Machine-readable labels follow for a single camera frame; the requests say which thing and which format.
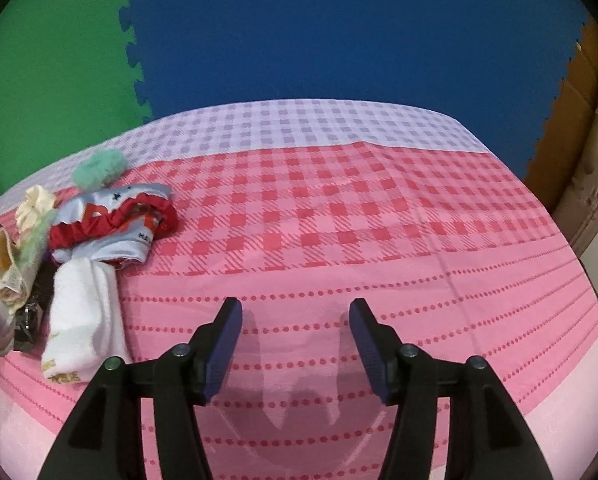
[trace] pink tablecloth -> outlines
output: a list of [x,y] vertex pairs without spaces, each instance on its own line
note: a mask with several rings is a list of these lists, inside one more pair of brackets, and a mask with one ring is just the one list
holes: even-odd
[[[215,478],[377,477],[395,412],[371,395],[348,328],[359,296],[434,357],[486,356],[557,479],[591,461],[594,291],[538,200],[457,121],[367,102],[260,102],[186,112],[100,147],[126,153],[122,183],[172,186],[181,217],[145,266],[119,275],[134,359],[186,340],[223,297],[243,302],[227,382],[197,410]],[[93,149],[13,187],[0,221],[12,226],[32,184],[74,193],[71,170]],[[46,383],[38,355],[0,359],[0,460],[13,480],[34,478],[81,391]],[[438,411],[435,474],[447,402]],[[148,403],[143,422],[154,479]],[[28,457],[8,442],[15,432],[34,442]]]

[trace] green foam mat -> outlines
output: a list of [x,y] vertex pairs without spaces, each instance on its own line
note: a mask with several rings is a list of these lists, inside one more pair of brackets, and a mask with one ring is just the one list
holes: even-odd
[[142,123],[124,0],[11,0],[0,15],[0,194],[63,156]]

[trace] folded sock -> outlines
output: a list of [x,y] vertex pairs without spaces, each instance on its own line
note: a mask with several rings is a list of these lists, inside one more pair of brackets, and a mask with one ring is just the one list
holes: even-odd
[[50,336],[42,355],[44,377],[57,383],[85,382],[110,356],[131,362],[115,269],[77,258],[55,275]]

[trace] silver bolt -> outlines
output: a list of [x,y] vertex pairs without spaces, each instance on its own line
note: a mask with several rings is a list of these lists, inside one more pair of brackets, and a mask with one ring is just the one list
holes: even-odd
[[190,346],[187,343],[179,343],[172,347],[172,353],[177,357],[185,357],[190,353]]
[[473,368],[477,368],[477,370],[483,370],[488,366],[488,362],[480,355],[473,355],[468,359],[468,364]]
[[404,357],[416,357],[419,355],[419,349],[412,343],[406,343],[401,347],[401,355]]
[[121,359],[119,357],[109,357],[103,364],[106,370],[116,370],[121,366]]

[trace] pile of clothes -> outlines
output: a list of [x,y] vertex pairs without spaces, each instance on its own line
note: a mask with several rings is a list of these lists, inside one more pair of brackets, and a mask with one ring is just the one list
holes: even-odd
[[[118,165],[93,178],[93,159],[101,157],[75,170],[78,187],[89,190],[61,204],[41,186],[26,192],[15,213],[16,243],[0,227],[0,356],[31,352],[50,305],[41,369],[55,383],[89,381],[110,356],[132,362],[116,270],[143,264],[153,240],[177,226],[167,186],[100,189],[123,173]],[[88,182],[79,186],[84,174]]]

